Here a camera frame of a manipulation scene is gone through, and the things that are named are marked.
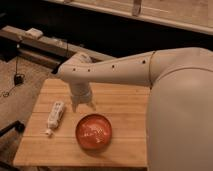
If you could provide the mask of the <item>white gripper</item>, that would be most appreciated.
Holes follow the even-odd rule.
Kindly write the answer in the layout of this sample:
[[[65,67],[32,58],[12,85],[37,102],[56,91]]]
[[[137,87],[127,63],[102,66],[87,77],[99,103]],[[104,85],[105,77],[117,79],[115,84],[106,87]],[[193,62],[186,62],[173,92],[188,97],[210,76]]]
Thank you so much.
[[[78,104],[87,103],[92,110],[96,110],[96,107],[92,100],[92,90],[88,83],[76,83],[69,85],[72,99],[72,110],[77,111]]]

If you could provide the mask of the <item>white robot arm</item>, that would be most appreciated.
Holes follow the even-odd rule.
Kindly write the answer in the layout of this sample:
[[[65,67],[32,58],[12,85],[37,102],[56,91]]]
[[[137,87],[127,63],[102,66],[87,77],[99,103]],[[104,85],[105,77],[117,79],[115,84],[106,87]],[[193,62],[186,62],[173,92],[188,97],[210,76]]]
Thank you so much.
[[[78,52],[57,76],[74,106],[92,101],[92,82],[149,87],[149,171],[213,171],[213,51],[156,50],[97,63]]]

